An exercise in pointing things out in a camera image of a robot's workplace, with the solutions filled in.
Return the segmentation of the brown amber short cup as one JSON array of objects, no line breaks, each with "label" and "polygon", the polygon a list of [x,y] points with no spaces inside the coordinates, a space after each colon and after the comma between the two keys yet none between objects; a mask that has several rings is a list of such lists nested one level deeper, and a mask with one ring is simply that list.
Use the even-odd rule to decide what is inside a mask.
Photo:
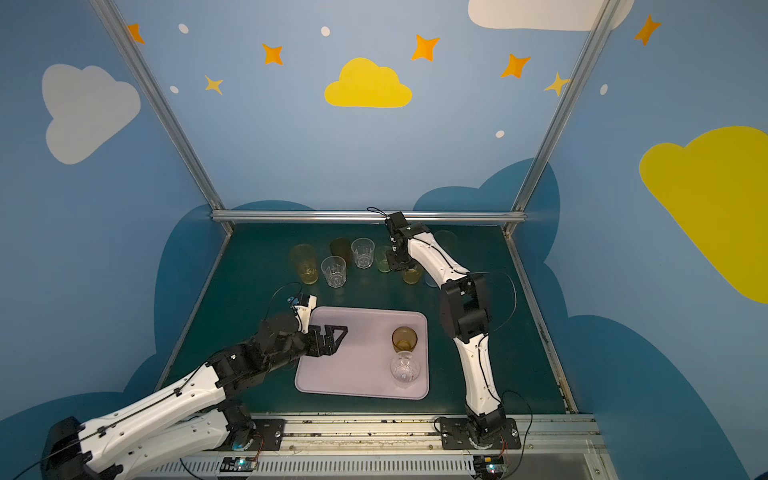
[{"label": "brown amber short cup", "polygon": [[391,341],[396,352],[413,352],[418,344],[418,335],[413,328],[400,326],[392,332]]}]

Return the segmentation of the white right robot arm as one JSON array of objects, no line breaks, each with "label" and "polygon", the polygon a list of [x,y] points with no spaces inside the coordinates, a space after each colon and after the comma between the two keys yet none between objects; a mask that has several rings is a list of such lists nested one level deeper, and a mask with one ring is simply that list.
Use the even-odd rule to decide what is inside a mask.
[{"label": "white right robot arm", "polygon": [[489,354],[491,315],[487,282],[455,261],[422,224],[403,213],[384,215],[391,249],[387,261],[393,271],[421,266],[440,289],[440,322],[454,341],[466,384],[465,405],[472,440],[487,444],[506,425]]}]

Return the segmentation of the yellow short cup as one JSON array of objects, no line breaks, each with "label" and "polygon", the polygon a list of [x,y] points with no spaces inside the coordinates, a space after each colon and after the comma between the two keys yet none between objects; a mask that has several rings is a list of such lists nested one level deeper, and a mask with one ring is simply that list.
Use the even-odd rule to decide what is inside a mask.
[{"label": "yellow short cup", "polygon": [[402,271],[402,280],[408,285],[418,284],[422,276],[423,268],[421,266],[414,266]]}]

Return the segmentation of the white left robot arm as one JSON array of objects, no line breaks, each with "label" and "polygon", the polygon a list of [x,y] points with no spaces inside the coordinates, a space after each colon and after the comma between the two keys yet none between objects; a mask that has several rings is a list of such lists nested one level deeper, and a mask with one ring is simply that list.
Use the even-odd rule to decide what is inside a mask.
[{"label": "white left robot arm", "polygon": [[262,321],[255,335],[212,354],[175,383],[105,416],[68,417],[49,431],[45,479],[132,479],[170,460],[222,446],[260,443],[238,395],[303,356],[336,353],[345,326],[311,325],[297,315]]}]

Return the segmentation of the lilac plastic tray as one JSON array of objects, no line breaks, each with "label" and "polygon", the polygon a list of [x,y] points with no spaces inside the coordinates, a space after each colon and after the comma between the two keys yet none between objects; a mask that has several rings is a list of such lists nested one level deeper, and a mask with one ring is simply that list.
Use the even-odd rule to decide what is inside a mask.
[{"label": "lilac plastic tray", "polygon": [[[347,335],[331,356],[305,356],[299,361],[295,387],[302,393],[384,399],[422,400],[429,392],[427,318],[413,311],[319,307],[312,326],[345,326]],[[392,334],[399,327],[413,329],[417,342],[412,356],[419,374],[398,380],[391,364],[396,352]]]}]

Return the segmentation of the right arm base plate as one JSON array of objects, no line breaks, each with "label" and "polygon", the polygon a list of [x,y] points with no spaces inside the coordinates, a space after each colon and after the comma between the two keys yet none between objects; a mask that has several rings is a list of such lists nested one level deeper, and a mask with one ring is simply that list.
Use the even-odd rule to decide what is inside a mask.
[{"label": "right arm base plate", "polygon": [[433,422],[444,450],[520,450],[522,437],[514,419],[481,432],[468,418],[438,417]]}]

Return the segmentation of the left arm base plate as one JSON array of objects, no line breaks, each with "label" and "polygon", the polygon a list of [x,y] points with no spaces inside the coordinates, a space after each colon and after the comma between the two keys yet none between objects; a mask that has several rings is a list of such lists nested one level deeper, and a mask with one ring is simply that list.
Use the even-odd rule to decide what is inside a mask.
[{"label": "left arm base plate", "polygon": [[286,421],[282,418],[256,418],[247,423],[232,423],[225,426],[225,437],[221,444],[209,451],[252,452],[278,451]]}]

